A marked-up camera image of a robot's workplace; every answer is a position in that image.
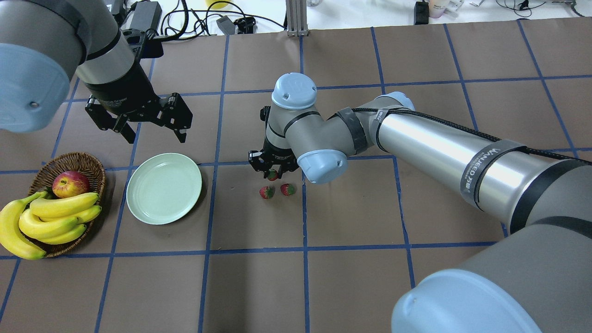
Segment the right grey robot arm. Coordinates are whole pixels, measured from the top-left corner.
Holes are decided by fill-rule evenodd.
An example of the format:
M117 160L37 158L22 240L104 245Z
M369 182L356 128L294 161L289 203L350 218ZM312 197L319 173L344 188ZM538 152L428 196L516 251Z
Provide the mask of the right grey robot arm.
M302 170L330 183L347 158L371 147L393 154L508 236L434 272L394 305L394 333L589 333L591 162L536 150L419 112L401 92L324 119L317 86L283 74L261 108L264 145L249 164L268 176Z

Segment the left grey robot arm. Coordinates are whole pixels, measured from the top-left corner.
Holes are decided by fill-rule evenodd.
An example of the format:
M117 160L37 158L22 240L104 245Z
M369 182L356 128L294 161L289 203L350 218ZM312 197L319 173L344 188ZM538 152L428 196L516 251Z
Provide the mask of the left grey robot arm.
M176 36L123 31L101 0L3 0L0 13L2 130L46 127L77 76L91 93L85 110L99 130L133 143L130 123L150 122L186 141L192 112L179 93L159 97L140 64L160 57Z

